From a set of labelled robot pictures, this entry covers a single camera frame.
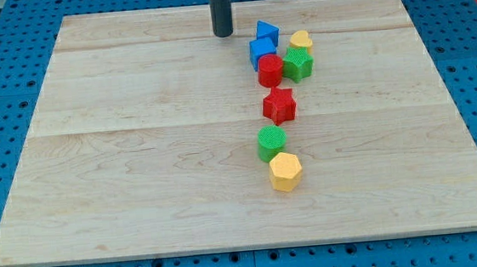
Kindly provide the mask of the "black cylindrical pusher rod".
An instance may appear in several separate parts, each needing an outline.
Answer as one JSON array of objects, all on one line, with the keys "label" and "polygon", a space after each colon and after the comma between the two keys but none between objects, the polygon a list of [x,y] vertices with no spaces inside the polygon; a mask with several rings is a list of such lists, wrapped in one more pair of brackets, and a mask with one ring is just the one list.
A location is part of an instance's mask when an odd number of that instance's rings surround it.
[{"label": "black cylindrical pusher rod", "polygon": [[209,0],[212,16],[213,34],[216,37],[229,37],[233,32],[233,14],[230,0]]}]

